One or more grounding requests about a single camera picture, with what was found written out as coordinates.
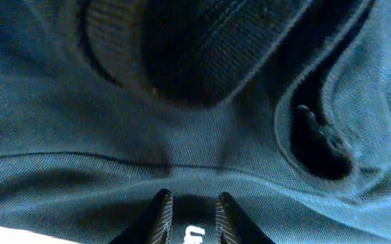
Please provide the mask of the black t-shirt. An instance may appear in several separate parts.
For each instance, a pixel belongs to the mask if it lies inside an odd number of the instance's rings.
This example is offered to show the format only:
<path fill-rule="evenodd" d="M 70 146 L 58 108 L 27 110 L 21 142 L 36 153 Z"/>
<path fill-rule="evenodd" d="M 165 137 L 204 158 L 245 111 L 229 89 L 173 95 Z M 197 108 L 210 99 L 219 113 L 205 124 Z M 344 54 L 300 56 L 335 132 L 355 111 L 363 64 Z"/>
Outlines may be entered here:
<path fill-rule="evenodd" d="M 391 1 L 0 1 L 0 227 L 391 243 Z"/>

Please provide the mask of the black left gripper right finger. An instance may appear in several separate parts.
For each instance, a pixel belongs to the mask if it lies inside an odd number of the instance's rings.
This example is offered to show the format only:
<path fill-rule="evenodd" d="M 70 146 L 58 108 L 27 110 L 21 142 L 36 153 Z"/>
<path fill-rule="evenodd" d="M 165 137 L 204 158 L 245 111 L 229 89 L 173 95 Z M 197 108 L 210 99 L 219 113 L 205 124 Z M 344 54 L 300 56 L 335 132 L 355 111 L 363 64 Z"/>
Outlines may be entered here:
<path fill-rule="evenodd" d="M 228 192 L 216 201 L 215 231 L 218 244 L 275 244 Z"/>

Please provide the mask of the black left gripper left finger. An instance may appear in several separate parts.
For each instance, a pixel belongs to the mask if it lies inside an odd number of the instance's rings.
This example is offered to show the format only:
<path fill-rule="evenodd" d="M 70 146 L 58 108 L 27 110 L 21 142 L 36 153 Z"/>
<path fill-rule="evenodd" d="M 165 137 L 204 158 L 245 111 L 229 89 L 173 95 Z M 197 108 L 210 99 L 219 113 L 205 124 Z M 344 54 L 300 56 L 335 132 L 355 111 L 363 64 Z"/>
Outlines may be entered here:
<path fill-rule="evenodd" d="M 170 244 L 173 195 L 161 189 L 145 210 L 109 244 Z"/>

